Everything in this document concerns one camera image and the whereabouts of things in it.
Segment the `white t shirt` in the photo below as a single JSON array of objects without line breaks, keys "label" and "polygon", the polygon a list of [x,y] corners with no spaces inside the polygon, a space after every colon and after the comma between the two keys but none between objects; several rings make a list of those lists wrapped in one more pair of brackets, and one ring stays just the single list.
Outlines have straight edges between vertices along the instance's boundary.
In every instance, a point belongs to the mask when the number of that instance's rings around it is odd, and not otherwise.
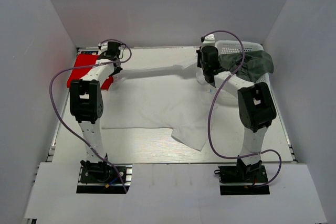
[{"label": "white t shirt", "polygon": [[195,64],[124,70],[103,94],[101,127],[172,129],[171,136],[201,151],[207,141],[207,119],[216,88]]}]

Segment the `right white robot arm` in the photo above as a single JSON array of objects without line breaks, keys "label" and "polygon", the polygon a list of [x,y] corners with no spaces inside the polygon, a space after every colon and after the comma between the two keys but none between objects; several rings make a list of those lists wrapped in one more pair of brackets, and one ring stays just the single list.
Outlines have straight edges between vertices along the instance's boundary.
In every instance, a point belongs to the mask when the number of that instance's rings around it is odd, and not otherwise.
[{"label": "right white robot arm", "polygon": [[218,49],[215,46],[203,46],[196,51],[197,66],[202,69],[205,81],[216,88],[211,103],[207,135],[213,152],[215,151],[211,138],[211,117],[219,93],[224,90],[238,101],[239,118],[244,126],[244,139],[237,159],[237,175],[247,182],[256,175],[261,167],[261,149],[265,134],[276,118],[275,105],[265,82],[253,83],[236,76],[223,66]]}]

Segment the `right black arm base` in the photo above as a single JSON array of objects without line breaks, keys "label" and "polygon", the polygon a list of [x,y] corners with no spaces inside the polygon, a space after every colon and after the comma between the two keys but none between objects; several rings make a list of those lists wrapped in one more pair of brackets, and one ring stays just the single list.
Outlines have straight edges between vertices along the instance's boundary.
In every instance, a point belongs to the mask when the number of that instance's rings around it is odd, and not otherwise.
[{"label": "right black arm base", "polygon": [[248,196],[269,195],[268,177],[264,165],[259,170],[244,175],[238,166],[219,166],[214,170],[214,175],[219,179],[221,196]]}]

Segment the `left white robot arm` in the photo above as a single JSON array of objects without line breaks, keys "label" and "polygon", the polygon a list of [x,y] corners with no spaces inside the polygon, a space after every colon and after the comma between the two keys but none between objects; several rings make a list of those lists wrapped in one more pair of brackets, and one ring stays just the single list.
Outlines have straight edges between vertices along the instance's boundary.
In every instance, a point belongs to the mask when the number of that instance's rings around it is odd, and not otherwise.
[{"label": "left white robot arm", "polygon": [[101,182],[110,178],[111,168],[107,166],[107,153],[101,139],[100,118],[103,114],[102,84],[113,74],[119,73],[121,42],[107,41],[99,46],[106,46],[95,66],[80,79],[70,83],[70,113],[78,122],[86,144],[87,157],[81,165]]}]

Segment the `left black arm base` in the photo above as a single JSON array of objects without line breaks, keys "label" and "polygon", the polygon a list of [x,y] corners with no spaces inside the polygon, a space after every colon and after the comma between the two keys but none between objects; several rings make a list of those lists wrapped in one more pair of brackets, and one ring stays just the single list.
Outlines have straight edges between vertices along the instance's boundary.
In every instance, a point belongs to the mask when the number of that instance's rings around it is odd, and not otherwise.
[{"label": "left black arm base", "polygon": [[81,161],[77,194],[124,195],[132,179],[132,165],[117,165],[115,168],[103,163]]}]

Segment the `white plastic basket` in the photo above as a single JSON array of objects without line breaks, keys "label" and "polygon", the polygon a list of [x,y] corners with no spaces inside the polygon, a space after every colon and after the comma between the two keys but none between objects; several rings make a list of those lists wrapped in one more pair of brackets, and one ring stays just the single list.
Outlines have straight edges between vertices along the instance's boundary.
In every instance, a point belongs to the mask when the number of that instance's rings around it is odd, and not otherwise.
[{"label": "white plastic basket", "polygon": [[[268,87],[271,87],[269,75],[274,70],[271,56],[267,54],[263,47],[258,43],[244,41],[243,46],[245,60],[242,67],[236,73],[236,76],[254,83],[264,82]],[[218,49],[218,54],[220,56],[228,58],[225,60],[228,67],[225,67],[224,70],[215,76],[215,86],[219,88],[223,81],[240,64],[242,60],[242,50],[240,43],[233,40],[219,40],[215,43],[215,47]],[[225,91],[226,88],[231,87],[232,85],[229,82],[224,85],[216,99],[217,104],[224,106],[238,106],[236,97]]]}]

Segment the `blue label sticker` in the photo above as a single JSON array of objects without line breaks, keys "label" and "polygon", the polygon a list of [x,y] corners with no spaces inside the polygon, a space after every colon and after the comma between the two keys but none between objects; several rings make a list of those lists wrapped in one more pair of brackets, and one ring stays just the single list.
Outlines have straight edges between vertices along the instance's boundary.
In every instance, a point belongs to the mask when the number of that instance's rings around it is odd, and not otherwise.
[{"label": "blue label sticker", "polygon": [[98,50],[82,50],[79,54],[85,54],[85,55],[98,55]]}]

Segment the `folded red t shirt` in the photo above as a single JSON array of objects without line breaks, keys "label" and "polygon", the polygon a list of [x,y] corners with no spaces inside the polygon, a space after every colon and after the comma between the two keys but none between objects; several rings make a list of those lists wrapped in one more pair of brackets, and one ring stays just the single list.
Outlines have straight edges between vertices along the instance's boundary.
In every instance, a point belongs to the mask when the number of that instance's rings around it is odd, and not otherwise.
[{"label": "folded red t shirt", "polygon": [[[88,65],[94,65],[96,63],[96,60],[98,59],[98,56],[99,56],[98,54],[80,53],[76,58],[74,67],[83,67],[83,66],[88,66]],[[81,79],[90,70],[91,70],[91,67],[72,70],[71,74],[70,74],[70,77],[68,78],[68,81],[67,81],[67,88],[70,88],[70,83],[71,83],[72,80]],[[102,90],[109,90],[112,83],[114,83],[114,77],[110,76],[102,84],[101,89]]]}]

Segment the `grey t shirt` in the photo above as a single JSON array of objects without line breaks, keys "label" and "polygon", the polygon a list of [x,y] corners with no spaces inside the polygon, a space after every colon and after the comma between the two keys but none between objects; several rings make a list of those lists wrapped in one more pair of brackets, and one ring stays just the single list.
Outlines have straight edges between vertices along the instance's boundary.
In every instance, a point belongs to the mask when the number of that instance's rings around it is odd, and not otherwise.
[{"label": "grey t shirt", "polygon": [[[234,54],[219,55],[219,62],[227,71],[234,73],[242,62],[241,52]],[[235,75],[243,80],[256,82],[266,73],[274,72],[274,64],[269,53],[258,50],[245,52],[242,66],[235,72]]]}]

